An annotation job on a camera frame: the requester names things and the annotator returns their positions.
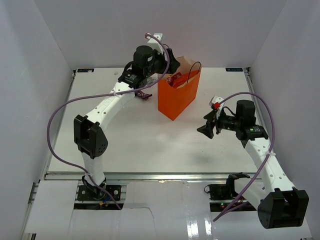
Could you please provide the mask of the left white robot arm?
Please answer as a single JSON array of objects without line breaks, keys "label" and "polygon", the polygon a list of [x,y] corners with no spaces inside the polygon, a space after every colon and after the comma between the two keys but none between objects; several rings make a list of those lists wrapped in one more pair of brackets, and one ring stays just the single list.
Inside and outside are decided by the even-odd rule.
[{"label": "left white robot arm", "polygon": [[180,63],[172,49],[163,52],[147,45],[136,48],[133,60],[125,67],[111,91],[92,111],[85,116],[77,115],[73,122],[74,142],[81,152],[87,174],[82,182],[88,193],[99,200],[105,196],[106,178],[102,170],[102,155],[108,147],[105,134],[108,124],[118,111],[137,94],[138,89],[147,85],[153,74],[173,74]]}]

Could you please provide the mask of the dark purple candy wrapper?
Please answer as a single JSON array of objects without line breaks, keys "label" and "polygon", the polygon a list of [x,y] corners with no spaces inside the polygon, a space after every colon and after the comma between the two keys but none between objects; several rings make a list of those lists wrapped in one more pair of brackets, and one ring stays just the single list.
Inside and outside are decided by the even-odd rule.
[{"label": "dark purple candy wrapper", "polygon": [[148,93],[144,93],[144,92],[142,92],[142,91],[137,91],[137,92],[135,93],[135,96],[136,96],[137,98],[141,99],[141,100],[146,101],[146,100],[148,100],[150,97],[152,97],[153,95],[152,95],[152,94],[148,94]]}]

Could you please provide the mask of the pink candy packet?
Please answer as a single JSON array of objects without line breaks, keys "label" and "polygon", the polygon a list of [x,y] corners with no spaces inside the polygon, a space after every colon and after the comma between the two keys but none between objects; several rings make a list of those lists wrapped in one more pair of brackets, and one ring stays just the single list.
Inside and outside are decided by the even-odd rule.
[{"label": "pink candy packet", "polygon": [[181,74],[180,72],[178,72],[178,73],[176,73],[174,76],[175,76],[176,78],[180,78],[180,77],[182,76],[182,74]]}]

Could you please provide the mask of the silver blue snack packet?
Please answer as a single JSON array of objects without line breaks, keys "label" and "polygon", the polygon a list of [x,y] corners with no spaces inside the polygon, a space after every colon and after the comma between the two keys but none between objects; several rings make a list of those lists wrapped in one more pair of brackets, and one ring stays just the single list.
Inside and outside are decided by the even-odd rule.
[{"label": "silver blue snack packet", "polygon": [[149,78],[147,79],[147,84],[148,84],[148,85],[151,85],[151,84],[154,83],[156,80],[157,80],[156,77],[151,76],[151,77],[149,77]]}]

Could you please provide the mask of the large red chips bag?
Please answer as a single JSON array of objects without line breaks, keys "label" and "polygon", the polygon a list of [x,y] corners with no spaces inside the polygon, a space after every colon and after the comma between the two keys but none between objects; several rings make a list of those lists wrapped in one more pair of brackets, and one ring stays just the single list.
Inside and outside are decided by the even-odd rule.
[{"label": "large red chips bag", "polygon": [[173,81],[172,87],[174,89],[182,88],[185,85],[189,84],[195,78],[196,75],[197,73],[195,71],[191,72],[190,74],[183,74]]}]

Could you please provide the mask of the small pink snack packet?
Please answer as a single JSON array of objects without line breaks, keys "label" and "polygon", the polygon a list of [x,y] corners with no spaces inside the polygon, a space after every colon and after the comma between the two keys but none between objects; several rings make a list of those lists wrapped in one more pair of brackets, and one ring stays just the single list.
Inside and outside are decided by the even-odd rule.
[{"label": "small pink snack packet", "polygon": [[172,76],[170,76],[170,77],[168,77],[167,79],[166,79],[166,82],[169,84],[169,85],[172,85],[173,84],[173,82],[174,82],[174,78],[172,77]]}]

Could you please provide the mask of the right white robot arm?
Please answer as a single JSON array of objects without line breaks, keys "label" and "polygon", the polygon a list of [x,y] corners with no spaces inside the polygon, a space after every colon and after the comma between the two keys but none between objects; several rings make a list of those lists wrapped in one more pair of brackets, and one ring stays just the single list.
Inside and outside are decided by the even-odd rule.
[{"label": "right white robot arm", "polygon": [[276,154],[270,149],[271,141],[265,129],[256,123],[256,107],[251,100],[239,100],[236,111],[225,113],[222,98],[214,96],[209,105],[211,112],[204,116],[206,123],[198,132],[212,139],[214,130],[235,132],[257,168],[257,176],[245,173],[231,174],[226,181],[226,195],[233,199],[244,197],[256,210],[258,219],[265,229],[300,227],[307,211],[309,196],[298,190],[284,173]]}]

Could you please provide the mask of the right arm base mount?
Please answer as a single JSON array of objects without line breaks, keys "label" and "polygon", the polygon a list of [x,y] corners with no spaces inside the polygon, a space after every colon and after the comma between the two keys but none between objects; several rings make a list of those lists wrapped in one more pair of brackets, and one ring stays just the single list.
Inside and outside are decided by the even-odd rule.
[{"label": "right arm base mount", "polygon": [[209,194],[211,201],[233,200],[238,194],[232,192],[227,184],[208,184],[204,187],[204,192]]}]

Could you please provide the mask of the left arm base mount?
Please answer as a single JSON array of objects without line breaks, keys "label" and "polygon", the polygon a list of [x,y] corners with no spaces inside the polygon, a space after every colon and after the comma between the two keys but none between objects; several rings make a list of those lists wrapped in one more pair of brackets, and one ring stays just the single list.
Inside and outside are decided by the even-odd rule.
[{"label": "left arm base mount", "polygon": [[[105,189],[112,195],[115,201],[121,199],[122,186],[121,185],[106,185]],[[98,190],[94,193],[85,185],[80,185],[77,192],[77,201],[112,201],[110,196],[103,191]]]}]

